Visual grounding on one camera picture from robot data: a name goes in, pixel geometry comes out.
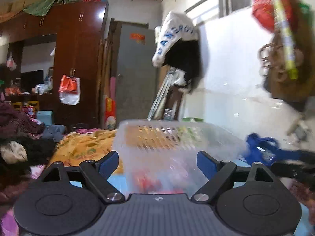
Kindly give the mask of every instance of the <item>yellow fabric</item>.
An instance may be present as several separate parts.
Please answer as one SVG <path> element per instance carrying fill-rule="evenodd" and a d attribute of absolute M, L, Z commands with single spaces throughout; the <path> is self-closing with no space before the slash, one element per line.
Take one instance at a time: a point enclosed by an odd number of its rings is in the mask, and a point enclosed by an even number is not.
<path fill-rule="evenodd" d="M 88 159 L 98 161 L 111 151 L 115 134 L 116 130 L 98 130 L 92 134 L 72 132 L 60 141 L 49 165 L 55 161 L 62 161 L 65 166 L 78 166 Z M 121 160 L 114 173 L 123 173 Z"/>

